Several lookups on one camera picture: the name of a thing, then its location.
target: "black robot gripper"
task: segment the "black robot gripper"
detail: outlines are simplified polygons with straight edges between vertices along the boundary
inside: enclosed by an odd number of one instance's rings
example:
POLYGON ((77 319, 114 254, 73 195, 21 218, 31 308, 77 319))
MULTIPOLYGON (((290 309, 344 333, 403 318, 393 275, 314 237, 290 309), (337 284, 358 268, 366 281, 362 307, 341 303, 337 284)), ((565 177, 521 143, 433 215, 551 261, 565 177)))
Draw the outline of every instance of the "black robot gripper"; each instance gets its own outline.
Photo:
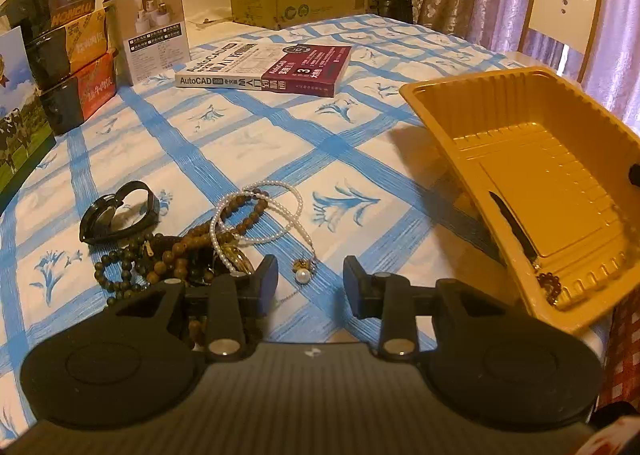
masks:
POLYGON ((591 350, 460 281, 417 287, 347 257, 347 300, 380 320, 377 345, 250 344, 243 319, 267 314, 277 281, 271 255, 210 287, 167 280, 37 345, 20 381, 38 422, 8 455, 565 455, 593 432, 591 350), (204 352, 180 339, 191 316, 207 317, 204 352))

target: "blue and white tablecloth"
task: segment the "blue and white tablecloth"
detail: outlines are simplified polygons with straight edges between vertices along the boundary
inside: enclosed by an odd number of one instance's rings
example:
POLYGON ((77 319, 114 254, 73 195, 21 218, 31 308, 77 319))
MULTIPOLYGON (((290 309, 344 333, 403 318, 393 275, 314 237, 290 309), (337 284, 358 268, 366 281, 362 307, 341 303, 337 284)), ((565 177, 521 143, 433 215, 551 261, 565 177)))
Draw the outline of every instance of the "blue and white tablecloth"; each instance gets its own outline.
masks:
MULTIPOLYGON (((58 140, 0 218, 0 446, 34 421, 19 387, 30 348, 99 311, 106 295, 94 262, 106 251, 78 240, 87 207, 140 179, 158 195, 157 231, 176 235, 210 218, 231 190, 269 178, 294 184, 313 237, 318 273, 296 285, 291 262, 305 249, 288 235, 248 251, 276 255, 280 282, 265 328, 270 340, 375 342, 378 321, 357 321, 342 288, 342 260, 391 271, 416 285, 456 277, 482 287, 511 282, 476 211, 419 119, 398 94, 406 82, 518 66, 453 36, 373 15, 257 30, 244 40, 354 46, 335 98, 174 88, 174 71, 118 95, 58 140)), ((192 50, 200 58, 216 44, 192 50)), ((289 193, 269 190, 290 209, 289 193)), ((140 214, 140 201, 123 218, 140 214)), ((264 218, 249 235, 269 233, 264 218)), ((108 269, 111 279, 116 269, 108 269)), ((418 318, 423 349, 430 318, 418 318)), ((602 350, 606 327, 592 344, 602 350)))

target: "yellow plastic tray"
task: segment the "yellow plastic tray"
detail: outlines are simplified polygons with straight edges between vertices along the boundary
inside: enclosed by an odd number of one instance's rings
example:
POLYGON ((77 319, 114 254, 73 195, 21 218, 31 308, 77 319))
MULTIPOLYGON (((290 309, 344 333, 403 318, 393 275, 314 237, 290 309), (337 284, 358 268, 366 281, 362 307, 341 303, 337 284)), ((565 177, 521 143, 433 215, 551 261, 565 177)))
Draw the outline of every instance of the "yellow plastic tray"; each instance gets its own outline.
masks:
POLYGON ((640 283, 640 188, 628 177, 640 140, 596 101, 543 68, 412 83, 400 93, 462 179, 530 314, 573 333, 640 283), (555 306, 540 273, 559 277, 555 306))

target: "metal screw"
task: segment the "metal screw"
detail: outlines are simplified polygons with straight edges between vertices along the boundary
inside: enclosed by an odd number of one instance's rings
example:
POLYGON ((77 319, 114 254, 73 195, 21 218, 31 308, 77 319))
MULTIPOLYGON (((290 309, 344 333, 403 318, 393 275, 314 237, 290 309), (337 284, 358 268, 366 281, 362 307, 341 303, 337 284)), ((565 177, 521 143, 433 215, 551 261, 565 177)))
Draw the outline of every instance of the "metal screw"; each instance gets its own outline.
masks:
POLYGON ((411 340, 403 338, 395 338, 385 341, 382 348, 389 354, 395 354, 396 356, 406 356, 411 354, 415 350, 415 343, 411 340))
POLYGON ((240 343, 236 340, 223 338, 209 343, 209 350, 218 356, 229 356, 240 350, 240 343))

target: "cloud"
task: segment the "cloud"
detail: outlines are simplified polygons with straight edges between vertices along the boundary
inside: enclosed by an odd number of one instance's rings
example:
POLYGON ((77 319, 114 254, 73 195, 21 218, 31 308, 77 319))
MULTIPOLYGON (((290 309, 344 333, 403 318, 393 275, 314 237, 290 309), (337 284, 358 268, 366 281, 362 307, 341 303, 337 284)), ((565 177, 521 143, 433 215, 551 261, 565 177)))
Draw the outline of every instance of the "cloud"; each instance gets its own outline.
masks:
POLYGON ((4 106, 7 112, 11 112, 13 109, 21 109, 24 102, 30 96, 33 96, 35 86, 30 81, 17 84, 10 88, 11 78, 5 88, 0 88, 0 106, 4 106))

